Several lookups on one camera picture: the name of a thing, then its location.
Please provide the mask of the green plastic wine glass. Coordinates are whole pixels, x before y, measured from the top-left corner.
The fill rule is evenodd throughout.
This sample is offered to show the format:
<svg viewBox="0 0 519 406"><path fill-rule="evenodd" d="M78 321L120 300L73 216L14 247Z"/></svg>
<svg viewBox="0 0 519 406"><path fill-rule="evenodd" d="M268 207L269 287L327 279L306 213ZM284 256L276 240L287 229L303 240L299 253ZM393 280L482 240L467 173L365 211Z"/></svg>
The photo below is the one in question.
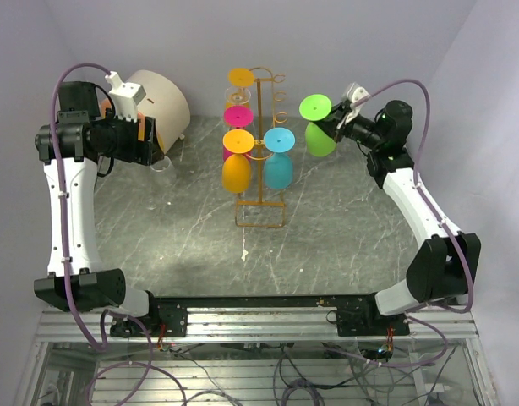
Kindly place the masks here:
<svg viewBox="0 0 519 406"><path fill-rule="evenodd" d="M331 108L330 98L322 94L309 95L299 105L301 117L309 122L305 129L305 141L312 156L328 156L336 148L336 142L319 125L330 115Z"/></svg>

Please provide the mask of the clear wine glass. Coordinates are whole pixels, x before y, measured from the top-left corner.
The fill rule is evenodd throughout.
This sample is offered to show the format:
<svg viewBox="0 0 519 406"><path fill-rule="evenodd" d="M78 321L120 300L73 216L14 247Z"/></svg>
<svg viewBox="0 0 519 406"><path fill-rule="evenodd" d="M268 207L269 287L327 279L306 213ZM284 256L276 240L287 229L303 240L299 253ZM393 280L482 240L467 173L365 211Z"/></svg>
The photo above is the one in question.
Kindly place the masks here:
<svg viewBox="0 0 519 406"><path fill-rule="evenodd" d="M251 92L247 87L231 86L225 91L225 108L233 106L250 107Z"/></svg>
<svg viewBox="0 0 519 406"><path fill-rule="evenodd" d="M177 174L171 159L164 156L160 161L150 166L150 178L153 183L163 185L173 184Z"/></svg>

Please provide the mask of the blue plastic wine glass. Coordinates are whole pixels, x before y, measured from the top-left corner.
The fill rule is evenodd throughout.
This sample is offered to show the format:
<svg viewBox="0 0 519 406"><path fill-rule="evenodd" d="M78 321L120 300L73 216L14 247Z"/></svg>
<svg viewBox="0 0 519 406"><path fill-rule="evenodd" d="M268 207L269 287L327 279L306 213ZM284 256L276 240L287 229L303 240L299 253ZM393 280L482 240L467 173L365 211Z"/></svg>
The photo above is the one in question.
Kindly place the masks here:
<svg viewBox="0 0 519 406"><path fill-rule="evenodd" d="M286 189L293 178L293 165L287 154L295 146L293 132L286 128L273 128L265 133L265 148L272 153L265 160L265 185L274 190Z"/></svg>

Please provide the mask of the yellow wine glass back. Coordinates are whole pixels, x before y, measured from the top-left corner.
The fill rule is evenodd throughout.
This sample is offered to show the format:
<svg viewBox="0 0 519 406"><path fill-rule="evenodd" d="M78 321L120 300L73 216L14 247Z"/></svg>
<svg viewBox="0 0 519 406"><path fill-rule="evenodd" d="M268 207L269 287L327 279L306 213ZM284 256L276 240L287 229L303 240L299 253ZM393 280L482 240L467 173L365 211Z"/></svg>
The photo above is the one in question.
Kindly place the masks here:
<svg viewBox="0 0 519 406"><path fill-rule="evenodd" d="M254 137L245 129L232 129L226 132L222 143L231 153L222 166L222 186L231 193L243 193L248 189L252 176L247 155L254 148Z"/></svg>

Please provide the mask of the yellow wine glass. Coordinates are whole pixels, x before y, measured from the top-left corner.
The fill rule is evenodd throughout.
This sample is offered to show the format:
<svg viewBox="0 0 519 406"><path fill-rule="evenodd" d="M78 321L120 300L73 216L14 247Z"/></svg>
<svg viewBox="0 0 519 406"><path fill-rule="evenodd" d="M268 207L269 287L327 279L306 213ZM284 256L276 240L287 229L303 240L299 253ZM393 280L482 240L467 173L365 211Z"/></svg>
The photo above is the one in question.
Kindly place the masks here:
<svg viewBox="0 0 519 406"><path fill-rule="evenodd" d="M254 137L245 129L232 129L226 132L222 143L231 153L222 166L222 186L231 193L243 193L248 189L252 176L247 155L254 148Z"/></svg>
<svg viewBox="0 0 519 406"><path fill-rule="evenodd" d="M251 70L246 68L231 69L227 75L229 84L231 86L250 87L254 84L255 77Z"/></svg>

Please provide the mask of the pink plastic wine glass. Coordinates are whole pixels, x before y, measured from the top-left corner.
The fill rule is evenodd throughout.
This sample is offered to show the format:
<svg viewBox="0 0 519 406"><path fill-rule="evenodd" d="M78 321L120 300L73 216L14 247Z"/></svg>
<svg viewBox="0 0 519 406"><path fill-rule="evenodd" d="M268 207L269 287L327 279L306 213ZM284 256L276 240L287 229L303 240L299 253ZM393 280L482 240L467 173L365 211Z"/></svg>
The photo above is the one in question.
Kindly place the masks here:
<svg viewBox="0 0 519 406"><path fill-rule="evenodd" d="M242 105L231 106L225 110L223 118L229 127L222 139L223 161L234 154L250 153L255 139L246 127L254 120L252 110Z"/></svg>

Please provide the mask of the yellow wine glass front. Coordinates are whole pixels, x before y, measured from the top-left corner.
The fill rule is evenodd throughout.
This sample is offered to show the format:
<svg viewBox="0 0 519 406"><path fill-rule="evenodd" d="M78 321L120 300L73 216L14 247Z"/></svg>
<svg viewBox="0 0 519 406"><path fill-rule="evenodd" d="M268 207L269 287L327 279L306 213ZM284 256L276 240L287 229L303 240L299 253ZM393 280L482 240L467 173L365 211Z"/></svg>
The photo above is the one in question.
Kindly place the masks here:
<svg viewBox="0 0 519 406"><path fill-rule="evenodd" d="M229 84L231 86L250 87L254 84L255 77L251 70L246 68L231 69L227 75Z"/></svg>

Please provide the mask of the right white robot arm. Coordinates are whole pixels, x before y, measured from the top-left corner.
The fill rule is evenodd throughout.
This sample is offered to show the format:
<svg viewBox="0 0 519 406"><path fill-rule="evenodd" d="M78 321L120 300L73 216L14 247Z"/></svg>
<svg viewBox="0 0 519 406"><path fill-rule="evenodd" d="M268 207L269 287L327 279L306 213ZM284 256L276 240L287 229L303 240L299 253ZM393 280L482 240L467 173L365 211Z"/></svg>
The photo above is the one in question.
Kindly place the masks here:
<svg viewBox="0 0 519 406"><path fill-rule="evenodd" d="M412 108L404 101L389 101L368 119L349 100L336 104L320 124L335 141L344 138L368 148L369 175L396 204L411 228L418 253L405 277L377 292L376 306L361 317L363 328L374 335L391 325L391 316L436 305L456 313L473 307L481 242L464 233L440 209L421 181L417 162L407 152L412 130Z"/></svg>

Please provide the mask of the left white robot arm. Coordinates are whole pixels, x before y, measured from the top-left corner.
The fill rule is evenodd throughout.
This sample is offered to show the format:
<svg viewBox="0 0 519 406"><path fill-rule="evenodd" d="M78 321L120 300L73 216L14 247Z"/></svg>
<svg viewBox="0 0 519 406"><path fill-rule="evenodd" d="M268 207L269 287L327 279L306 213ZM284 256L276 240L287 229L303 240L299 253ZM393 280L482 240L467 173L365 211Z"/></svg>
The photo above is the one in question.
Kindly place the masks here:
<svg viewBox="0 0 519 406"><path fill-rule="evenodd" d="M67 81L60 85L60 109L53 126L35 138L50 194L52 249L47 275L34 282L38 299L64 312L109 308L132 316L143 336L161 327L148 292L128 287L123 271L103 265L96 245L94 189L98 161L150 166L162 159L156 121L139 113L146 96L142 85L116 83L101 107L98 85Z"/></svg>

